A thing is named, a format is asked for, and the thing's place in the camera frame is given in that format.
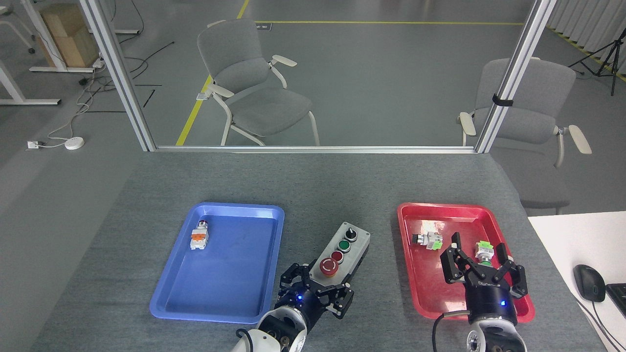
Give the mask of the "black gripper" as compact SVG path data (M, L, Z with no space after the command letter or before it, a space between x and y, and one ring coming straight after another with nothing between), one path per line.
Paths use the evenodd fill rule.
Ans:
M445 282L451 285L455 282L464 282L465 299L469 310L468 323L470 325L483 319L504 319L518 324L514 298L523 298L528 294L526 271L522 265L517 265L511 256L508 256L505 243L495 247L495 253L500 263L493 279L477 279L478 267L461 249L460 233L451 237L451 245L440 255L441 267ZM474 277L465 278L470 272ZM505 281L505 274L511 277L511 287Z
M293 280L300 278L302 286L292 286ZM353 302L354 291L350 283L330 286L311 286L309 264L293 263L280 276L279 306L290 306L299 310L307 327L313 327L324 312L331 312L337 319L343 319Z

